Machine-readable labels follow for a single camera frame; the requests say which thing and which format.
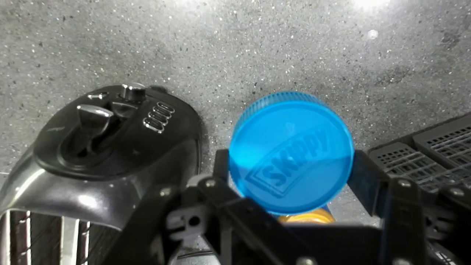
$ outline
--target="gray concrete floor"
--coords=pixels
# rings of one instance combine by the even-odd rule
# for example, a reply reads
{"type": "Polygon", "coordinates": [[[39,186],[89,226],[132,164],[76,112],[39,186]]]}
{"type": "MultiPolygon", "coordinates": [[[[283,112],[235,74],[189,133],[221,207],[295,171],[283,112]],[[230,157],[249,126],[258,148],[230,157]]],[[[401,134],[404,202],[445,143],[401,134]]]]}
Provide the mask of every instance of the gray concrete floor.
{"type": "Polygon", "coordinates": [[[129,81],[196,108],[207,171],[280,90],[316,95],[369,149],[471,111],[470,25],[467,0],[2,0],[0,177],[68,102],[129,81]]]}

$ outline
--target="metal bolt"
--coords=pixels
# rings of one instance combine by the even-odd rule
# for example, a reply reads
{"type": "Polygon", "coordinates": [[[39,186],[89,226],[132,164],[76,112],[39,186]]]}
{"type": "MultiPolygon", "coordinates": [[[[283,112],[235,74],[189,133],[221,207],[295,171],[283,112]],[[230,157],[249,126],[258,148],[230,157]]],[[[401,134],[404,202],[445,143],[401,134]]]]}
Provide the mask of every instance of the metal bolt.
{"type": "Polygon", "coordinates": [[[297,261],[297,265],[317,265],[316,260],[302,257],[297,261]]]}
{"type": "Polygon", "coordinates": [[[216,187],[217,186],[217,182],[216,180],[208,180],[207,182],[207,187],[216,187]]]}
{"type": "Polygon", "coordinates": [[[173,193],[173,189],[167,187],[161,190],[161,198],[167,198],[173,193]]]}
{"type": "Polygon", "coordinates": [[[461,189],[451,189],[451,193],[458,198],[466,196],[466,192],[463,192],[461,189]]]}
{"type": "Polygon", "coordinates": [[[401,182],[400,182],[400,186],[403,186],[403,187],[411,187],[413,184],[411,184],[410,182],[407,182],[407,180],[401,180],[401,182]]]}
{"type": "Polygon", "coordinates": [[[413,263],[410,263],[408,260],[404,260],[404,258],[397,258],[394,261],[394,265],[413,265],[413,263]]]}

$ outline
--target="blue plastic lid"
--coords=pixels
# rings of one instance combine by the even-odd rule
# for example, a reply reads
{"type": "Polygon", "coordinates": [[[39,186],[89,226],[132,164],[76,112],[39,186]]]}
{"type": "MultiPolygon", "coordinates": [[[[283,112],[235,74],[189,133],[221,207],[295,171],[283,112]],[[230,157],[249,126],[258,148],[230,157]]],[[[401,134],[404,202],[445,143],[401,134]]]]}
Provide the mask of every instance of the blue plastic lid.
{"type": "Polygon", "coordinates": [[[348,127],[329,106],[285,92],[260,99],[241,118],[230,173],[238,190],[269,212],[302,214],[345,187],[354,152],[348,127]]]}

